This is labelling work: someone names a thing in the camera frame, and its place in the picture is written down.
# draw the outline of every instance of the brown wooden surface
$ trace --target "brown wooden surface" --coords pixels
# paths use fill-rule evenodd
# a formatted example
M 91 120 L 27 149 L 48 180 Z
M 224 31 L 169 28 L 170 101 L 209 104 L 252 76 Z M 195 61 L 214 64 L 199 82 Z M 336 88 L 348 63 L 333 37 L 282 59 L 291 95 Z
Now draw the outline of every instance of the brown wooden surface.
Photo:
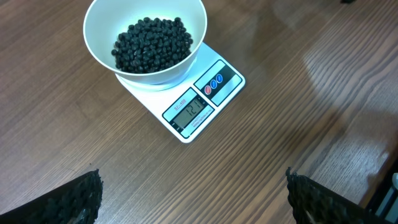
M 395 155 L 398 1 L 203 2 L 247 83 L 182 144 L 87 51 L 90 0 L 0 1 L 0 213 L 96 168 L 97 223 L 293 223 L 288 166 L 367 204 Z

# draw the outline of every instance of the red button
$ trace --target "red button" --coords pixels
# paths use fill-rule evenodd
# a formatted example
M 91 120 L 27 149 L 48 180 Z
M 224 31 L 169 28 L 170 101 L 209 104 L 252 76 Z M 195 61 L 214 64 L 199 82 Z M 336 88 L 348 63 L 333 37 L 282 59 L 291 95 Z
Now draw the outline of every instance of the red button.
M 211 93 L 211 87 L 209 85 L 205 86 L 205 93 L 209 95 Z

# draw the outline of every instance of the white bowl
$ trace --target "white bowl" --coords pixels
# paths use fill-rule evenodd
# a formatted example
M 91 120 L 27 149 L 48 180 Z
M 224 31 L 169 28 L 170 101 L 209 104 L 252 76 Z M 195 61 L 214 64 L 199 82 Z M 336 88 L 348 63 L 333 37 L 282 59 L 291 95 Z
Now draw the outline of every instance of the white bowl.
M 180 17 L 192 35 L 191 55 L 160 72 L 134 74 L 116 68 L 111 55 L 118 34 L 139 19 L 171 19 Z M 160 84 L 182 76 L 197 56 L 207 29 L 206 10 L 201 0 L 94 0 L 83 24 L 86 45 L 94 58 L 117 75 L 137 83 Z

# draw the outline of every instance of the digital kitchen scale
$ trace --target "digital kitchen scale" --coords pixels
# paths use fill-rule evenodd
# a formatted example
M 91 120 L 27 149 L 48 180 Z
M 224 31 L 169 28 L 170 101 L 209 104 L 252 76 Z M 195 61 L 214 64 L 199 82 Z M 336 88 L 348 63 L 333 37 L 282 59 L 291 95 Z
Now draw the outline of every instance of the digital kitchen scale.
M 204 43 L 196 61 L 178 80 L 145 85 L 116 76 L 184 143 L 194 140 L 246 83 L 235 68 Z

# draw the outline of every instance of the button panel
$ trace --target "button panel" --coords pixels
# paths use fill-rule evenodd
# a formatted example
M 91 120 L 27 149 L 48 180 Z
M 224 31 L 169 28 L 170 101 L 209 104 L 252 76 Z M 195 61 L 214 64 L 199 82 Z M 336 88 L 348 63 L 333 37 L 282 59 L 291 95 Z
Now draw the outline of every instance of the button panel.
M 219 106 L 241 82 L 242 78 L 231 67 L 218 60 L 195 82 L 195 86 Z

